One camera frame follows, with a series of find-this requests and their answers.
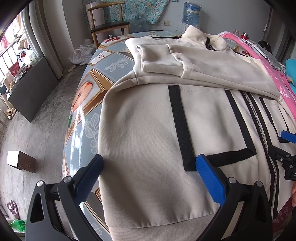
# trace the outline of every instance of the teal floral fabric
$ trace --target teal floral fabric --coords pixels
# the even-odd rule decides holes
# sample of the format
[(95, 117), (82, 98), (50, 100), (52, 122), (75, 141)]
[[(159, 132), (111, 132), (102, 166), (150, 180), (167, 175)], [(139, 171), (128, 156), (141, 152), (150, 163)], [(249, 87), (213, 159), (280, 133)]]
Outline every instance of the teal floral fabric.
[[(96, 0), (82, 0), (85, 21), (88, 22), (85, 5)], [(104, 2), (115, 2), (120, 0), (105, 0)], [(146, 19), (147, 24), (155, 24), (167, 6), (169, 0), (126, 0), (122, 5), (123, 20), (131, 21), (139, 15)], [(119, 5), (104, 8), (105, 22), (120, 20)]]

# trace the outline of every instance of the gray lace fabric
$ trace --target gray lace fabric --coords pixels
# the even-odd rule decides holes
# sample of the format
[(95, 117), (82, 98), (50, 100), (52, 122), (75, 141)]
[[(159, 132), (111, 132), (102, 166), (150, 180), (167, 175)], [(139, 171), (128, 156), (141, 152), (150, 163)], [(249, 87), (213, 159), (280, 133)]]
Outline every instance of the gray lace fabric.
[(282, 67), (282, 64), (278, 62), (278, 60), (271, 53), (269, 53), (267, 50), (265, 50), (259, 44), (252, 40), (247, 40), (246, 42), (254, 51), (259, 52), (259, 54), (266, 58), (274, 69), (281, 71), (283, 74), (285, 74), (285, 68)]

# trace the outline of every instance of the green plastic bag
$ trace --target green plastic bag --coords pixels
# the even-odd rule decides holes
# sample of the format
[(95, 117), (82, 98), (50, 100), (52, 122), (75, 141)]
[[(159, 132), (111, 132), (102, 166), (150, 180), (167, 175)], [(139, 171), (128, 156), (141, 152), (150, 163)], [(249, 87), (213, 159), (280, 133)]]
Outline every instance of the green plastic bag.
[(20, 233), (24, 233), (26, 231), (26, 222), (23, 220), (13, 220), (9, 225)]

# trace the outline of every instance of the hand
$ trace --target hand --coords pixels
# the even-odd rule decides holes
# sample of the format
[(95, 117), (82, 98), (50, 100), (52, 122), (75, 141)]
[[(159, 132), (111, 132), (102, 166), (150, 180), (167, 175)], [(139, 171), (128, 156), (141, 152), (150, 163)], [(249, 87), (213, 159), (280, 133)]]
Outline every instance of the hand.
[(296, 206), (296, 182), (294, 182), (292, 187), (292, 206)]

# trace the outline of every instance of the bolt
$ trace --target bolt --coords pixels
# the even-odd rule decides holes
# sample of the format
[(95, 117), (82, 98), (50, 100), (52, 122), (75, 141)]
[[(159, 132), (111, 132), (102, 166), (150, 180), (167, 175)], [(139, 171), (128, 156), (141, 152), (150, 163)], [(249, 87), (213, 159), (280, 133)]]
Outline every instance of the bolt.
[(43, 185), (43, 181), (38, 181), (36, 185), (37, 187), (41, 187)]
[(234, 177), (230, 177), (228, 178), (228, 181), (233, 184), (236, 183), (237, 180)]
[(263, 186), (263, 183), (262, 183), (261, 181), (257, 181), (257, 182), (256, 182), (256, 185), (257, 185), (258, 187), (262, 187), (262, 186)]
[(72, 177), (70, 177), (70, 176), (67, 176), (67, 177), (65, 177), (65, 178), (63, 179), (64, 183), (68, 183), (68, 182), (70, 182), (71, 180), (72, 180)]

